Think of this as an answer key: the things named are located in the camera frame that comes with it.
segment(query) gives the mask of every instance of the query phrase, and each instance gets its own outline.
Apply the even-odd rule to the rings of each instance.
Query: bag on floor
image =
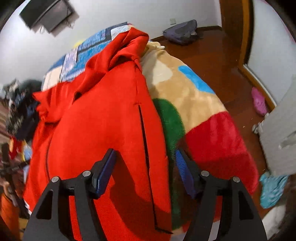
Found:
[[[194,42],[198,35],[195,32],[197,28],[197,22],[195,19],[188,22],[177,24],[173,27],[167,28],[163,31],[163,35],[166,39],[175,42],[177,44],[186,45]]]

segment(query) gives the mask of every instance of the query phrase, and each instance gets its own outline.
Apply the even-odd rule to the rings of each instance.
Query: metal screw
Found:
[[[208,177],[210,175],[210,173],[208,171],[202,171],[201,175],[204,177]]]
[[[53,182],[53,183],[56,183],[58,180],[59,180],[59,177],[53,177],[53,178],[52,178],[52,182]]]
[[[236,183],[239,183],[239,182],[240,182],[239,177],[233,177],[232,180],[233,180],[234,182],[236,182]]]
[[[90,174],[91,174],[90,171],[84,171],[84,172],[82,173],[82,175],[83,175],[84,177],[88,177]]]

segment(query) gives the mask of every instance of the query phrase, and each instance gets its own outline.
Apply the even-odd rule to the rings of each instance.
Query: red hoodie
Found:
[[[108,148],[118,158],[106,193],[95,200],[108,241],[169,240],[168,159],[161,121],[150,98],[139,58],[148,35],[131,28],[86,64],[71,83],[34,94],[40,122],[24,192],[32,211],[54,176],[76,177]],[[74,198],[74,238],[81,240]]]

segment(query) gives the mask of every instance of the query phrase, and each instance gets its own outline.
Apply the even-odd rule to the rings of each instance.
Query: pink shoe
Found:
[[[265,104],[265,98],[256,87],[252,88],[252,98],[256,112],[259,115],[265,116],[268,112]]]

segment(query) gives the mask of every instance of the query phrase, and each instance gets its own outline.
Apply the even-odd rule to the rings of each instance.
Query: brown floor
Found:
[[[252,85],[237,68],[240,49],[220,30],[208,30],[200,39],[188,46],[180,46],[163,40],[160,43],[166,51],[187,64],[217,94],[234,119],[245,144],[253,156],[259,174],[266,168],[259,138],[252,133],[252,126],[261,122],[252,104]],[[260,206],[261,185],[259,184],[253,200],[263,218],[269,209]]]

